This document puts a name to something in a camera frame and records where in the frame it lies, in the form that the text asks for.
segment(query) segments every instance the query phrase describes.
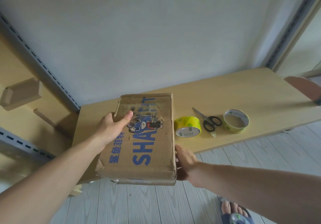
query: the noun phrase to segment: wooden floor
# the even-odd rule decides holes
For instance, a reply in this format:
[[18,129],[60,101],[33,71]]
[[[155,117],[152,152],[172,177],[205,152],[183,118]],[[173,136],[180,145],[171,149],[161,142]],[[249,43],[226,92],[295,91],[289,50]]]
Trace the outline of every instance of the wooden floor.
[[[321,176],[321,121],[287,133],[197,154],[212,164],[238,165]],[[171,186],[116,185],[106,179],[83,185],[50,223],[222,223],[217,195],[189,182]],[[256,224],[271,224],[250,211]]]

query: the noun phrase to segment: hand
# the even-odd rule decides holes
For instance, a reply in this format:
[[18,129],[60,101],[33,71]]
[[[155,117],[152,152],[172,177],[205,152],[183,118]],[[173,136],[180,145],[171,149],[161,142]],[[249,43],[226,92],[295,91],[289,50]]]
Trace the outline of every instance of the hand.
[[107,144],[113,141],[123,130],[123,127],[131,120],[133,116],[132,111],[128,111],[127,114],[119,122],[113,121],[113,114],[108,113],[98,123],[98,127],[93,137],[98,141],[99,153],[105,148]]
[[191,150],[184,149],[180,145],[175,145],[175,150],[178,158],[178,162],[176,162],[177,180],[188,180],[194,187],[199,188],[200,184],[198,182],[200,180],[193,174],[197,170],[198,159]]

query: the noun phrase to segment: person's left arm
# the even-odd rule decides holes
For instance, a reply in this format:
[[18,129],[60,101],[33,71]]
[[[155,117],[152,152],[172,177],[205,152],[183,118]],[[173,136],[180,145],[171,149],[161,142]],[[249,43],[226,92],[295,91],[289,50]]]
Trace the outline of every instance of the person's left arm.
[[2,192],[1,223],[48,223],[94,157],[121,133],[132,116],[133,112],[129,111],[114,123],[112,113],[107,114],[90,138]]

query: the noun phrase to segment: wooden tabletop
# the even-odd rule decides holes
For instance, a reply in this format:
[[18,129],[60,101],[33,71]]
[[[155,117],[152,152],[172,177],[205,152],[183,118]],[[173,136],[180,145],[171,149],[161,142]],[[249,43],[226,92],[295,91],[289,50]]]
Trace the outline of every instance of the wooden tabletop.
[[[196,116],[201,120],[192,110],[194,107],[206,116],[220,118],[226,110],[238,109],[250,119],[249,126],[240,134],[217,127],[215,138],[204,128],[195,137],[176,136],[176,144],[195,153],[321,120],[321,107],[268,68],[212,77],[149,93],[166,92],[173,93],[174,118]],[[117,102],[118,98],[82,106],[73,145],[89,137],[99,120],[116,109]],[[91,179],[94,165],[93,162],[83,179]]]

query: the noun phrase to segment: forearm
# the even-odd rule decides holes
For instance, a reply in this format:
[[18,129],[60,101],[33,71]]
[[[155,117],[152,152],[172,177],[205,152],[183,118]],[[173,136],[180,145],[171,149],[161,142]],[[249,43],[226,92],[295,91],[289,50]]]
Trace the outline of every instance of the forearm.
[[95,139],[90,138],[4,191],[2,223],[49,222],[98,152]]
[[198,163],[199,184],[274,222],[316,223],[321,177],[266,169]]

